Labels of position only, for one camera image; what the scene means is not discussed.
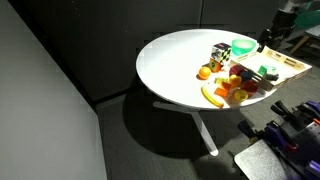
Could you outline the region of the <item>gray robot base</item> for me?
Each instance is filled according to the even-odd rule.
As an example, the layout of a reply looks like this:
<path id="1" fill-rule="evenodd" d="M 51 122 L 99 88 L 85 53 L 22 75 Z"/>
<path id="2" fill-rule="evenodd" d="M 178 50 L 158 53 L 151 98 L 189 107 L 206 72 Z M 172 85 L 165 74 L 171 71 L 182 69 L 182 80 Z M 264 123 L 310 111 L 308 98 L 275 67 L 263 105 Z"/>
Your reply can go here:
<path id="1" fill-rule="evenodd" d="M 302 180 L 264 140 L 235 155 L 234 161 L 249 180 Z"/>

